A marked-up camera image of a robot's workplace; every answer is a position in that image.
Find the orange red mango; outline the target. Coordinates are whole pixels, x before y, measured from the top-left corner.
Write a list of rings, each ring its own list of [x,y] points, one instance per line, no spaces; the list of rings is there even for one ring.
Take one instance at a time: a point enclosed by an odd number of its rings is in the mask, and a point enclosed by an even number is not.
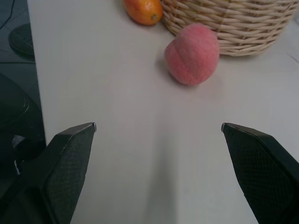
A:
[[[156,25],[162,19],[160,0],[122,0],[122,4],[128,16],[141,25]]]

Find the pink peach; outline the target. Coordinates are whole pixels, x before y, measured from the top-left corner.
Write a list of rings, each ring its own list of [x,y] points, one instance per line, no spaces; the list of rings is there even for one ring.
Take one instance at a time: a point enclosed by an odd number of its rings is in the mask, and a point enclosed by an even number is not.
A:
[[[179,83],[199,85],[216,70],[220,57],[218,39],[208,27],[194,23],[168,44],[164,57],[170,74]]]

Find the woven wicker basket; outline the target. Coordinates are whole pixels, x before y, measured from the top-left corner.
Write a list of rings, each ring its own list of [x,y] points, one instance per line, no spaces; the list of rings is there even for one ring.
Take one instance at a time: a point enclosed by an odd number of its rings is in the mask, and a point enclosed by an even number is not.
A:
[[[299,10],[299,0],[161,0],[163,22],[177,35],[193,23],[217,34],[220,53],[259,55],[279,38]]]

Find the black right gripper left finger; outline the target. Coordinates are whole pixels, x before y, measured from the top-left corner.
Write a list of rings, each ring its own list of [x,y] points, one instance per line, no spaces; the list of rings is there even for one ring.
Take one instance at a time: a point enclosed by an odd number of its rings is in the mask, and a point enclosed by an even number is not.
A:
[[[68,128],[38,156],[16,160],[17,177],[0,196],[0,224],[70,224],[95,132],[94,122]]]

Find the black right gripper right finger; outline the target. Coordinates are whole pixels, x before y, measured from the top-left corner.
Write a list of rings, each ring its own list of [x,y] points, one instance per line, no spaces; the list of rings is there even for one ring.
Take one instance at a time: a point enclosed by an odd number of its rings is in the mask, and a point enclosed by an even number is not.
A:
[[[272,136],[221,126],[237,181],[259,224],[299,224],[299,162]]]

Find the dark round floor base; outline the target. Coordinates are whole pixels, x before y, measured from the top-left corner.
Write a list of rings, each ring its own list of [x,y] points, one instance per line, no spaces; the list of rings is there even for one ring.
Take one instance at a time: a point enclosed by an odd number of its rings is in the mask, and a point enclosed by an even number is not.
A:
[[[8,37],[9,45],[14,53],[28,60],[34,60],[34,47],[29,23],[13,29]]]

